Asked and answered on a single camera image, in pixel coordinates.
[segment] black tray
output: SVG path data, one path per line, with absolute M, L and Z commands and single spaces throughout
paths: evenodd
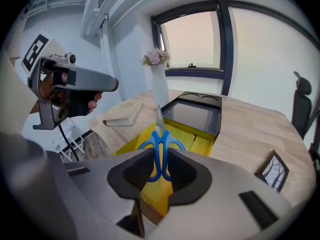
M 161 111 L 164 119 L 214 135 L 216 140 L 221 129 L 221 108 L 221 97 L 186 91 Z

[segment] white vase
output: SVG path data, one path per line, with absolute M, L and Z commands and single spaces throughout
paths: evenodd
M 152 89 L 155 108 L 159 104 L 162 108 L 169 103 L 169 90 L 166 79 L 165 64 L 150 66 L 152 72 Z

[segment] picture frame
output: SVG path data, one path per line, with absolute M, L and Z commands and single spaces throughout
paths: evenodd
M 280 192 L 288 174 L 289 169 L 285 162 L 273 150 L 254 175 L 267 183 L 271 188 Z

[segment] scissors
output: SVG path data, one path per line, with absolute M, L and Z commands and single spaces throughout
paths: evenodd
M 163 144 L 163 159 L 162 159 L 162 169 L 160 164 L 160 155 L 159 155 L 159 144 Z M 181 150 L 185 151 L 185 146 L 177 139 L 173 138 L 168 130 L 165 129 L 164 118 L 162 116 L 162 111 L 158 105 L 156 108 L 156 121 L 155 121 L 155 130 L 151 133 L 151 136 L 148 140 L 143 142 L 139 150 L 144 149 L 147 145 L 151 144 L 154 148 L 154 160 L 155 160 L 155 169 L 156 174 L 153 177 L 150 177 L 148 182 L 156 182 L 160 179 L 161 175 L 163 178 L 170 182 L 171 178 L 167 174 L 167 165 L 168 165 L 168 148 L 171 143 L 176 144 Z

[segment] blue scissor handle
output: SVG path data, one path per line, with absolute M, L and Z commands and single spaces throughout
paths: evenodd
M 153 177 L 148 179 L 148 182 L 156 182 L 161 177 L 161 164 L 160 164 L 160 156 L 159 156 L 159 144 L 161 143 L 161 138 L 158 136 L 158 133 L 154 130 L 151 133 L 151 136 L 148 140 L 143 142 L 139 150 L 144 149 L 147 145 L 151 144 L 154 148 L 154 161 L 155 161 L 155 169 L 156 174 Z
M 162 159 L 162 176 L 163 178 L 170 182 L 171 178 L 170 176 L 167 174 L 167 164 L 168 164 L 168 148 L 169 145 L 171 143 L 177 144 L 178 147 L 183 150 L 186 151 L 185 146 L 177 139 L 173 138 L 170 134 L 170 132 L 168 130 L 166 130 L 164 132 L 164 134 L 162 135 L 162 139 L 161 139 L 162 143 L 163 143 L 163 159 Z

